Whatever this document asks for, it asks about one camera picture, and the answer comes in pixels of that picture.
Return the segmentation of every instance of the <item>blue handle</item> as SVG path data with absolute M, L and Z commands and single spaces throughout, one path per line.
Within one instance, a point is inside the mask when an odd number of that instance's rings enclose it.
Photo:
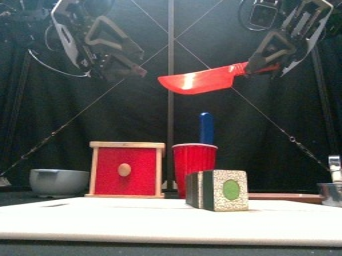
M 203 144 L 214 144 L 214 118 L 208 112 L 199 116 L 200 119 L 200 138 L 199 142 Z

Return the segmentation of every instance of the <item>red cup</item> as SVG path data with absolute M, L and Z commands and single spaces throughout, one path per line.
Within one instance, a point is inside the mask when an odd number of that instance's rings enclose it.
M 218 147 L 202 143 L 176 144 L 174 166 L 179 198 L 186 198 L 186 176 L 215 169 Z

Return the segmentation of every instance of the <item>white tabletop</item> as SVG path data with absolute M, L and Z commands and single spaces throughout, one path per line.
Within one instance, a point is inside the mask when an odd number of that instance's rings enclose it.
M 0 239 L 342 247 L 342 208 L 250 200 L 211 212 L 180 199 L 81 197 L 0 207 Z

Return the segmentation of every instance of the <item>red plastic knife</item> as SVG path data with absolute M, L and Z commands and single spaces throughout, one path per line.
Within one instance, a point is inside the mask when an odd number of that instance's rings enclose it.
M 246 75 L 244 67 L 248 62 L 236 63 L 230 66 L 212 68 L 208 70 L 158 77 L 160 84 L 172 92 L 179 94 L 199 94 L 232 86 L 235 76 Z M 272 65 L 258 71 L 266 72 L 279 68 Z

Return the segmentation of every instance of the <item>red wooden box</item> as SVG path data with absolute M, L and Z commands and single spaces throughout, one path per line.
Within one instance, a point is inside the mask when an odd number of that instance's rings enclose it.
M 164 143 L 92 141 L 87 196 L 163 198 Z

